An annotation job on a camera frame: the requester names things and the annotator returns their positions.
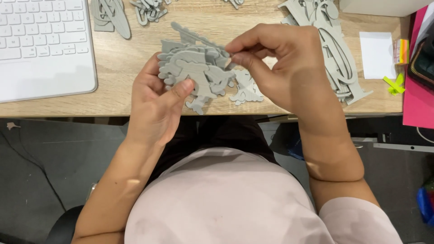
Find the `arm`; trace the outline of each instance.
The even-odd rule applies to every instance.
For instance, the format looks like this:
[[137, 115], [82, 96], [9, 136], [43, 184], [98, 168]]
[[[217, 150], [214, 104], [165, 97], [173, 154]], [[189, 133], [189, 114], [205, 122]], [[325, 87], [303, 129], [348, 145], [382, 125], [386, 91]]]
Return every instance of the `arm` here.
[[178, 128], [182, 105], [194, 84], [166, 92], [157, 77], [156, 54], [133, 83], [128, 133], [77, 220], [72, 244], [121, 244], [129, 213], [145, 188], [164, 146]]
[[[248, 69], [261, 92], [299, 118], [303, 154], [318, 211], [333, 198], [378, 205], [364, 181], [363, 163], [349, 136], [342, 106], [327, 79], [318, 29], [259, 24], [226, 46]], [[262, 61], [273, 56], [270, 70]]]

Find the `hand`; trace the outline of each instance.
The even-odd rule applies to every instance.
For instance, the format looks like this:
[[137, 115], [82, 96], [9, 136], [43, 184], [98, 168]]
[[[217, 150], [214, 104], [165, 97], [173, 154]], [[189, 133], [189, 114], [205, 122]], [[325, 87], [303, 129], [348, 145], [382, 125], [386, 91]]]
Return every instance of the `hand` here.
[[194, 89], [194, 81], [187, 79], [166, 91], [158, 78], [158, 54], [148, 60], [133, 83], [125, 141], [135, 145], [164, 147], [175, 135], [184, 100]]
[[[226, 45], [232, 62], [249, 70], [261, 92], [299, 117], [310, 107], [336, 99], [326, 75], [318, 29], [313, 26], [258, 24]], [[273, 69], [262, 61], [276, 57]]]

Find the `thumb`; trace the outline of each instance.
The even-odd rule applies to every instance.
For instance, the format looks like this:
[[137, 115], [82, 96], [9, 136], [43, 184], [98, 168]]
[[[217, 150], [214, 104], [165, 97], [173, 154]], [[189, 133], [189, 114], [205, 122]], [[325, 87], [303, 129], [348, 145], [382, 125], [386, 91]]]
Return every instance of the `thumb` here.
[[269, 80], [273, 75], [270, 68], [260, 58], [249, 52], [236, 53], [232, 57], [232, 62], [247, 69], [256, 82]]
[[186, 79], [167, 91], [163, 95], [157, 98], [159, 104], [164, 105], [167, 108], [171, 108], [179, 102], [183, 102], [185, 98], [190, 95], [194, 89], [194, 81], [192, 79]]

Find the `white box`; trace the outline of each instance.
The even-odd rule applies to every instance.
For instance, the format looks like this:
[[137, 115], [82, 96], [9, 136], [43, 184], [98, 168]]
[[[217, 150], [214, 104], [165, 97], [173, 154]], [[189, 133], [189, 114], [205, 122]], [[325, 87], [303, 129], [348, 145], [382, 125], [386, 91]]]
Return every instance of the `white box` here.
[[432, 3], [433, 0], [340, 0], [344, 13], [361, 13], [405, 17]]

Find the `white paper card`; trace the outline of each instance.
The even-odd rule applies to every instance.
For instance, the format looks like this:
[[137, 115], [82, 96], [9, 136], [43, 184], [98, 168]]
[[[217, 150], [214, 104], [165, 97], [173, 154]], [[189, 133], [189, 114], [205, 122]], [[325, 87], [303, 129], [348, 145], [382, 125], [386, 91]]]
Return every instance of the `white paper card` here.
[[396, 79], [390, 32], [360, 32], [365, 79]]

